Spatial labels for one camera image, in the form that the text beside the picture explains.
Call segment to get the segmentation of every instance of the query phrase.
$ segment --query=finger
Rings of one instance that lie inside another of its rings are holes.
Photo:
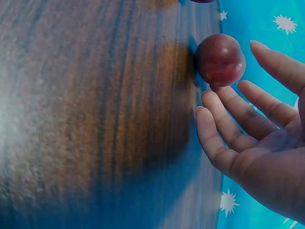
[[[220,136],[230,148],[237,152],[242,152],[255,146],[257,140],[241,131],[216,93],[206,92],[203,94],[202,100],[204,106],[211,112]]]
[[[230,176],[229,170],[238,153],[225,148],[219,137],[211,112],[199,107],[196,111],[196,127],[199,141],[211,163],[225,175]]]
[[[298,108],[303,128],[303,140],[305,141],[305,90],[302,90],[300,94]]]
[[[259,65],[281,84],[299,95],[305,86],[305,65],[289,56],[251,41],[251,50]]]
[[[225,108],[250,136],[261,140],[277,129],[274,123],[255,111],[231,87],[217,88],[216,93]]]
[[[293,120],[299,120],[299,113],[292,106],[282,103],[250,81],[241,81],[239,90],[269,119],[280,127],[286,127]]]

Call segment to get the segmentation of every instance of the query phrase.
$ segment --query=wooden surface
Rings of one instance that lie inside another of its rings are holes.
[[[0,0],[0,228],[215,228],[192,51],[218,17],[189,0]]]

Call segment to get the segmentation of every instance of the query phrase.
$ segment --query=star pattern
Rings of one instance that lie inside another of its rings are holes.
[[[256,11],[251,11],[251,13],[257,12],[258,15],[247,15],[244,12],[246,11],[245,8],[238,8],[237,4],[234,6],[230,7],[230,4],[227,3],[225,0],[219,0],[219,4],[221,7],[221,10],[219,11],[219,18],[222,23],[222,29],[225,31],[225,33],[230,34],[232,36],[236,36],[237,38],[245,38],[249,34],[255,34],[257,36],[256,39],[269,39],[269,42],[271,41],[271,38],[268,36],[273,36],[274,34],[274,39],[277,39],[279,37],[279,40],[276,40],[277,42],[281,43],[276,43],[279,47],[282,45],[284,48],[293,48],[294,50],[291,50],[291,52],[304,52],[303,45],[296,46],[295,45],[295,40],[298,38],[298,42],[304,39],[304,24],[305,20],[302,20],[300,15],[303,15],[302,10],[305,7],[305,2],[304,3],[294,3],[293,8],[290,7],[290,2],[287,2],[285,4],[285,9],[283,11],[278,11],[281,8],[281,4],[279,4],[276,0],[270,0],[270,4],[274,3],[275,8],[274,9],[265,9],[264,6],[261,6],[259,9]],[[298,10],[296,14],[293,14],[293,11],[291,10]],[[291,105],[295,108],[298,109],[298,99],[292,99]],[[249,103],[249,105],[256,110],[257,112],[261,113],[260,110],[256,106],[254,106],[252,103]],[[254,219],[255,225],[253,224],[252,227],[247,227],[249,229],[254,229],[259,226],[262,228],[282,228],[282,229],[305,229],[303,225],[300,225],[297,221],[294,221],[293,219],[289,218],[283,218],[283,221],[276,216],[275,213],[270,212],[267,213],[266,215],[256,215],[257,213],[255,212],[263,212],[261,206],[259,204],[255,204],[255,200],[249,198],[247,194],[245,194],[245,191],[242,190],[240,187],[236,186],[237,184],[231,181],[229,178],[225,178],[224,183],[223,183],[223,193],[221,197],[221,206],[220,206],[220,213],[219,213],[219,221],[221,221],[218,224],[218,229],[224,229],[227,228],[228,225],[234,225],[231,226],[233,229],[238,229],[238,228],[246,228],[243,225],[243,222],[239,222],[239,217],[246,217],[249,218],[249,221],[251,219]]]
[[[223,10],[223,12],[220,13],[220,20],[223,21],[224,19],[228,19],[227,14],[228,14],[228,12],[225,12]]]

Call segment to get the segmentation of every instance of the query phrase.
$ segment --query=fingernail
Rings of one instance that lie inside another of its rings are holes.
[[[261,42],[255,41],[255,40],[250,40],[250,44],[253,47],[256,47],[258,49],[270,49],[268,46],[264,45]]]
[[[200,109],[200,108],[203,108],[203,106],[198,106],[198,107],[196,108],[196,113],[197,113],[198,109]]]

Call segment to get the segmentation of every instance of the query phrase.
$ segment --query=red fruit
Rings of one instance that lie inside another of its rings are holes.
[[[237,40],[226,34],[215,34],[198,46],[196,67],[210,86],[225,87],[242,78],[246,61]]]

